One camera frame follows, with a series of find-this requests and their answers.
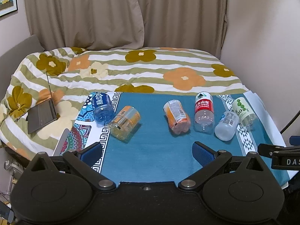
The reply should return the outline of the orange label cut bottle cup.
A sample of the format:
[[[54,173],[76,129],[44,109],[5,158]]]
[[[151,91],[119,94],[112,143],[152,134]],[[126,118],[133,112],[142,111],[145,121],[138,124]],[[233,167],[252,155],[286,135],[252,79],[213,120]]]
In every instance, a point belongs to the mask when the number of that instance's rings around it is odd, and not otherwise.
[[[179,100],[169,100],[165,103],[163,111],[168,120],[168,125],[174,134],[187,133],[191,127],[191,120],[184,111]]]

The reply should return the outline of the red label clear bottle cup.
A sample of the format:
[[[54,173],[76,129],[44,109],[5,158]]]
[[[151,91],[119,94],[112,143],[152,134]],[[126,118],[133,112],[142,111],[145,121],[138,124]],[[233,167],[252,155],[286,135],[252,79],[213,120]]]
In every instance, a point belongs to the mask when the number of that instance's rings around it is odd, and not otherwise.
[[[194,127],[198,132],[211,133],[215,124],[213,97],[202,91],[195,97]]]

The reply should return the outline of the white frosted bottle cup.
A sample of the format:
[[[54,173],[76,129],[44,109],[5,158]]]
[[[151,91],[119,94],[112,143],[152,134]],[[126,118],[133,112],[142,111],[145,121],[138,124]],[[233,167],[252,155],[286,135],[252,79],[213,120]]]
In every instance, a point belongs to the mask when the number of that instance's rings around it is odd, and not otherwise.
[[[230,141],[236,133],[239,117],[232,111],[225,111],[214,129],[214,134],[221,141]]]

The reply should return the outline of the yellow orange label bottle cup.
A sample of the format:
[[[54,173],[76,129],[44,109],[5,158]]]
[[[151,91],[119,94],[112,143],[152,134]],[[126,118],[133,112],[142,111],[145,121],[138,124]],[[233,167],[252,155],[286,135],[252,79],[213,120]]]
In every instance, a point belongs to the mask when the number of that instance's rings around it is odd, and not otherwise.
[[[132,106],[125,106],[108,124],[110,133],[115,138],[124,141],[139,123],[139,112]]]

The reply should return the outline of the blue label bottle cup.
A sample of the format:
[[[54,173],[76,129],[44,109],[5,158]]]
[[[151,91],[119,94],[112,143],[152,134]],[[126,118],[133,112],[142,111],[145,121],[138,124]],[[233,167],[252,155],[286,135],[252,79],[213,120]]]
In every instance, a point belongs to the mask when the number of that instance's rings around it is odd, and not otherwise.
[[[108,94],[97,92],[93,97],[94,120],[99,125],[107,125],[115,117],[115,111]]]

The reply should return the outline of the green dot label bottle cup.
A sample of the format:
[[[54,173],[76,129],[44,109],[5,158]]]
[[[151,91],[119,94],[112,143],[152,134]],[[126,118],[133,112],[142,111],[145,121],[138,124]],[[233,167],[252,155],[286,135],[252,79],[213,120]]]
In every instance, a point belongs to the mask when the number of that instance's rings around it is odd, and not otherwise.
[[[250,128],[256,120],[256,114],[244,97],[238,97],[232,103],[232,111],[239,117],[242,126]]]

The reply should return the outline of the teal patterned table cloth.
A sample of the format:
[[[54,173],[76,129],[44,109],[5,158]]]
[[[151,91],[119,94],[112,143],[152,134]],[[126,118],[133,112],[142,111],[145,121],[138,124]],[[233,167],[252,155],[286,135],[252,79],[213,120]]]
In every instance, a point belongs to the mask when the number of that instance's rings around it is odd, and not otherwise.
[[[257,119],[250,130],[237,127],[229,142],[219,140],[214,133],[201,133],[193,127],[182,135],[169,129],[163,106],[173,95],[111,92],[109,97],[115,112],[125,106],[134,107],[141,116],[135,130],[126,141],[112,135],[108,127],[97,126],[93,118],[93,95],[84,106],[67,136],[60,141],[56,153],[70,149],[82,150],[99,142],[100,159],[93,168],[115,183],[119,182],[180,182],[200,169],[192,155],[192,145],[199,141],[213,150],[224,149],[236,156],[255,151],[259,144],[285,146],[285,142],[259,96],[251,91],[243,94]]]

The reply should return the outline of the grey open laptop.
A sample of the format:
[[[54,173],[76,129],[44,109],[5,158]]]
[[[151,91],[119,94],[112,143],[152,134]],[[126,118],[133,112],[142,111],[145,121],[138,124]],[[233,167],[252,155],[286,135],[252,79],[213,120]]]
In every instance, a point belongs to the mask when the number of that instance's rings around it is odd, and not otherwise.
[[[36,106],[28,110],[27,112],[28,115],[26,120],[27,120],[27,132],[29,135],[57,120],[57,113],[55,109],[54,100],[52,97],[52,92],[51,92],[47,72],[46,72],[46,78],[48,82],[50,98],[46,99],[41,103],[36,104]]]

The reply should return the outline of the floral striped bed quilt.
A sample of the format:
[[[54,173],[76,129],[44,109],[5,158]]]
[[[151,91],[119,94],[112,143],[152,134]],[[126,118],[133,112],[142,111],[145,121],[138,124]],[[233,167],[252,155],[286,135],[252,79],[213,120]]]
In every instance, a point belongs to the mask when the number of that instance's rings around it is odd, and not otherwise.
[[[27,55],[1,100],[1,141],[24,158],[52,154],[93,92],[167,95],[242,94],[246,87],[215,56],[196,49],[141,48],[88,51],[64,47]],[[58,119],[29,133],[27,111],[53,98]]]

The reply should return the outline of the grey headboard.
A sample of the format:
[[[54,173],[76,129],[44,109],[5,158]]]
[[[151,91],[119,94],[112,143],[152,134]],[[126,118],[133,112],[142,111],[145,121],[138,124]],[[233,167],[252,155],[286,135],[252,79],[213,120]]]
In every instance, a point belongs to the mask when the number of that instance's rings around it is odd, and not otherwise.
[[[45,49],[42,47],[38,37],[34,34],[20,42],[1,56],[1,100],[4,98],[12,75],[18,68],[21,61],[29,54],[43,51],[45,51]]]

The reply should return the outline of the beige curtain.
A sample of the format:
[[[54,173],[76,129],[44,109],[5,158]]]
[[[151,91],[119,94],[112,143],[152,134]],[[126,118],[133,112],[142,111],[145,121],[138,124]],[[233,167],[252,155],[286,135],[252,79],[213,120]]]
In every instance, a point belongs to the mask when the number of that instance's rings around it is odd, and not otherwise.
[[[47,49],[169,47],[220,56],[227,0],[24,0],[29,31]]]

